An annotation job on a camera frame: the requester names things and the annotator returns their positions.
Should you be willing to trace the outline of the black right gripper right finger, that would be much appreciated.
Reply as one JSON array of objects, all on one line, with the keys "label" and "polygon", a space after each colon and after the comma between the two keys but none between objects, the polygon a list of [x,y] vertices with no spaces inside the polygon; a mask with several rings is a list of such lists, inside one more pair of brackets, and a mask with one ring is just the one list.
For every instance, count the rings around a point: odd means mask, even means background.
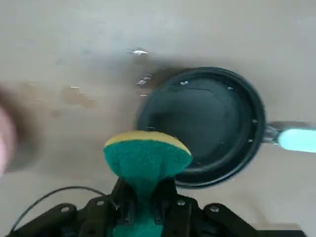
[{"label": "black right gripper right finger", "polygon": [[162,237],[258,237],[259,232],[220,203],[199,208],[194,198],[177,193],[175,180],[164,179],[151,196],[154,222]]}]

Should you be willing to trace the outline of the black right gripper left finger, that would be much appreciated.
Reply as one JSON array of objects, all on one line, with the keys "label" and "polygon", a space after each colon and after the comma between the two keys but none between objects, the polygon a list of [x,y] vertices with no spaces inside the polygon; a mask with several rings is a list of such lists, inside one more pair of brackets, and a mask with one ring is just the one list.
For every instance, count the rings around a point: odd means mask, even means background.
[{"label": "black right gripper left finger", "polygon": [[11,237],[111,237],[116,226],[132,225],[137,210],[137,196],[132,187],[118,179],[112,192],[104,194],[93,188],[81,186],[98,196],[85,207],[77,209],[70,203],[59,204],[30,222],[19,227],[20,221],[45,198],[56,194],[54,190],[28,207],[13,224]]}]

